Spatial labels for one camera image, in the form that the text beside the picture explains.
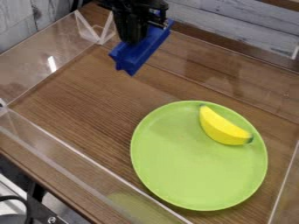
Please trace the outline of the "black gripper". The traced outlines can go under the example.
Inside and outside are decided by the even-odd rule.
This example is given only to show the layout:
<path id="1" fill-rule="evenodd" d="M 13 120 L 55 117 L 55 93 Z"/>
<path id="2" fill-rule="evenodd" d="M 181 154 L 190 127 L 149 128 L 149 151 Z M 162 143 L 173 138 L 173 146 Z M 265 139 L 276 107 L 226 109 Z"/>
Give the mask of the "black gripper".
<path id="1" fill-rule="evenodd" d="M 170 6 L 165 0 L 99 0 L 99 6 L 113 11 L 118 35 L 131 45 L 146 38 L 149 25 L 167 26 Z"/>

